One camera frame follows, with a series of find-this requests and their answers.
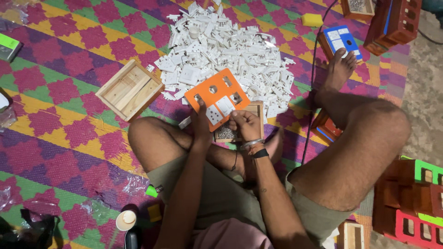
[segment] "pink shirt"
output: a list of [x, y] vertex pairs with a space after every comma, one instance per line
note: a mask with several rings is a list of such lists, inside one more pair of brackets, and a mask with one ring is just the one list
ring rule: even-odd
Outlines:
[[231, 218], [212, 224], [200, 232], [194, 249], [260, 248], [273, 249], [269, 238], [256, 227]]

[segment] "yellow object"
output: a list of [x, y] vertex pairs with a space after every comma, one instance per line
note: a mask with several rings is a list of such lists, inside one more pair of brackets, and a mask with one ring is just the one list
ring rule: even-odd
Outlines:
[[320, 27], [323, 25], [322, 15], [306, 13], [302, 16], [303, 26]]
[[162, 215], [160, 214], [160, 206], [158, 204], [148, 207], [148, 212], [151, 222], [157, 222], [162, 219]]

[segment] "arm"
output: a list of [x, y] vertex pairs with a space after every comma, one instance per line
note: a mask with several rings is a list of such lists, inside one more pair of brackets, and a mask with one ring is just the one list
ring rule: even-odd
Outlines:
[[200, 105], [198, 117], [195, 112], [191, 115], [195, 131], [194, 144], [169, 199], [159, 238], [154, 247], [156, 249], [185, 248], [191, 238], [202, 194], [203, 165], [212, 141], [206, 106]]
[[[260, 119], [247, 111], [234, 111], [229, 127], [239, 129], [246, 141], [261, 137]], [[262, 144], [253, 147], [252, 153], [264, 149]], [[315, 248], [300, 218], [281, 184], [268, 156], [253, 159], [257, 171], [260, 207], [266, 229], [275, 248]]]

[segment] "orange switchboard plate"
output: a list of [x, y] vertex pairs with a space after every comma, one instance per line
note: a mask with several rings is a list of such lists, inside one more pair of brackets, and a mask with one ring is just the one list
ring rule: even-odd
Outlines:
[[200, 110], [198, 99], [206, 103], [211, 132], [228, 121], [231, 111], [241, 110], [251, 103], [228, 68], [189, 89], [185, 97], [196, 112]]

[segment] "black wristband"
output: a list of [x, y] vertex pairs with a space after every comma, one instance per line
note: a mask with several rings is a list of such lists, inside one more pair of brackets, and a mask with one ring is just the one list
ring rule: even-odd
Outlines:
[[269, 156], [268, 151], [266, 149], [261, 149], [257, 151], [254, 155], [252, 155], [253, 158], [261, 158], [265, 156]]

